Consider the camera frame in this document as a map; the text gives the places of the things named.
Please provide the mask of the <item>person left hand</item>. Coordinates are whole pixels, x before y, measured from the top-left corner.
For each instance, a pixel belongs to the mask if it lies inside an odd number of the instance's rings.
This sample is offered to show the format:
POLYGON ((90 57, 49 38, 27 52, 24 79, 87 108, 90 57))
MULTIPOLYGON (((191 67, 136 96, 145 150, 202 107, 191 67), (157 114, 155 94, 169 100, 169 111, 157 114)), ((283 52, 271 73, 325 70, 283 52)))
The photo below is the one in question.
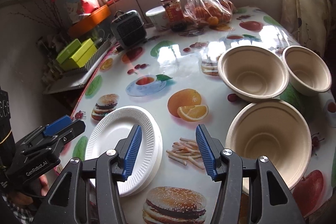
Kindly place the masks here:
POLYGON ((12 202, 14 205, 18 207, 25 207, 29 206, 34 203, 33 198, 41 198, 46 196, 46 194, 49 191, 49 181, 47 176, 44 174, 40 176, 38 179, 38 182, 35 181, 33 183, 32 187, 26 187, 23 189, 23 192, 15 192, 12 191, 8 194, 8 199, 10 202, 12 202))

